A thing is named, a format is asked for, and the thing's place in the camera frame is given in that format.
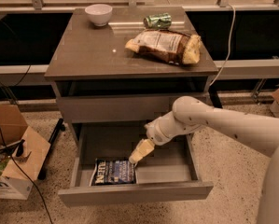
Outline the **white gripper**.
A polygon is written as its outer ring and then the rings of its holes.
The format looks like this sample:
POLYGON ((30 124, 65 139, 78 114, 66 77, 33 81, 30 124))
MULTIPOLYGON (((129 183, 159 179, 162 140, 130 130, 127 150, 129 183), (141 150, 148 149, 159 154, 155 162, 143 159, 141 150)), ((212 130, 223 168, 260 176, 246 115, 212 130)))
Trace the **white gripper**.
POLYGON ((129 157, 132 164, 138 163, 151 153, 155 145, 162 146, 178 135, 188 134, 188 125, 177 120, 173 112, 154 119, 146 124, 145 128, 148 139, 142 139, 132 152, 129 157))

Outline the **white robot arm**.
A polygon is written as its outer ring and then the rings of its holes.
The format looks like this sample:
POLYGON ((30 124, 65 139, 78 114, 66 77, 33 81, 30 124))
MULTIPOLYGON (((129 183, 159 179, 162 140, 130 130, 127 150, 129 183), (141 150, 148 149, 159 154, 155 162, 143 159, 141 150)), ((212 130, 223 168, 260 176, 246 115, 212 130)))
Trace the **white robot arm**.
POLYGON ((146 138, 129 157, 138 163, 174 137, 209 127, 271 158, 258 207, 257 224, 279 224, 279 118, 215 108, 191 96, 176 99, 172 110, 146 125, 146 138))

